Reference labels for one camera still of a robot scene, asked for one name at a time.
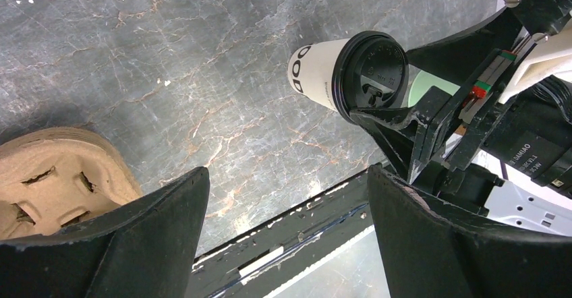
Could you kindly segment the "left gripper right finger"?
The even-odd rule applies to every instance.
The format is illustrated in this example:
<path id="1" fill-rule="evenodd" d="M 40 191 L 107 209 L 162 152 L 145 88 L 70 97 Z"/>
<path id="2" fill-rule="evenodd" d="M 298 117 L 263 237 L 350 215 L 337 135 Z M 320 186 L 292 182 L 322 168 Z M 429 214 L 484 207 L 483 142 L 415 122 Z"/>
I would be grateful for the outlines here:
<path id="1" fill-rule="evenodd" d="M 487 219 L 380 165 L 368 200 L 392 297 L 570 297 L 571 238 Z"/>

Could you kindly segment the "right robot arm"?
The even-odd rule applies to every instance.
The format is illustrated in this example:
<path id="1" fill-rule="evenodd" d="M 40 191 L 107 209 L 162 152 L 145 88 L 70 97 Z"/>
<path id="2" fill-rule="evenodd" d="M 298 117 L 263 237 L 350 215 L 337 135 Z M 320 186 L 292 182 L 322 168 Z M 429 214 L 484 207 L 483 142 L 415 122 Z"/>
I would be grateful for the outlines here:
<path id="1" fill-rule="evenodd" d="M 355 108 L 389 171 L 448 204 L 543 233 L 571 234 L 571 212 L 474 163 L 486 152 L 532 182 L 571 197 L 571 87 L 548 76 L 502 100 L 537 49 L 507 9 L 408 52 L 409 62 L 456 86 L 430 86 L 412 106 Z"/>

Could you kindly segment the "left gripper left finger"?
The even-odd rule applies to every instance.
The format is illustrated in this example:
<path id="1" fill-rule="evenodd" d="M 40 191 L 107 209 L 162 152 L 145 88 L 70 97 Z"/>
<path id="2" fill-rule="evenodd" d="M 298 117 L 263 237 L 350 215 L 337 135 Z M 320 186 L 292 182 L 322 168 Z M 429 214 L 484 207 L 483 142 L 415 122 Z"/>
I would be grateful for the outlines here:
<path id="1" fill-rule="evenodd" d="M 1 242 L 2 297 L 183 297 L 208 206 L 208 169 L 52 235 Z"/>

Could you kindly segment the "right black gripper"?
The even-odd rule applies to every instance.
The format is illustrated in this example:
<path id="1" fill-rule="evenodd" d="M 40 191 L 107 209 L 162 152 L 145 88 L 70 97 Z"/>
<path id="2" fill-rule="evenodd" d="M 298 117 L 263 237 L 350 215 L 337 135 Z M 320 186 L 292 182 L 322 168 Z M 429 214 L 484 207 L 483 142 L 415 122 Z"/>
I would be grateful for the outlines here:
<path id="1" fill-rule="evenodd" d="M 454 95 L 431 87 L 412 107 L 356 108 L 350 118 L 368 133 L 404 180 L 415 180 L 461 125 L 468 130 L 460 145 L 446 154 L 454 169 L 464 169 L 480 145 L 476 136 L 489 129 L 483 119 L 507 87 L 508 79 L 532 43 L 510 10 L 454 35 L 406 52 L 409 64 L 459 86 Z"/>

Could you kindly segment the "black coffee lid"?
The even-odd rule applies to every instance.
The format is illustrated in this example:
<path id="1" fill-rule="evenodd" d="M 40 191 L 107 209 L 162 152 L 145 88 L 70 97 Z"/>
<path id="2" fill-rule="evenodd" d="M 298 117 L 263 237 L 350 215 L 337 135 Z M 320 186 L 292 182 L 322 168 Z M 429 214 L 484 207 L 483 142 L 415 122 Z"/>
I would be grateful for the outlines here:
<path id="1" fill-rule="evenodd" d="M 341 49 L 330 90 L 335 110 L 350 124 L 356 108 L 399 108 L 409 81 L 406 52 L 389 34 L 363 31 Z"/>

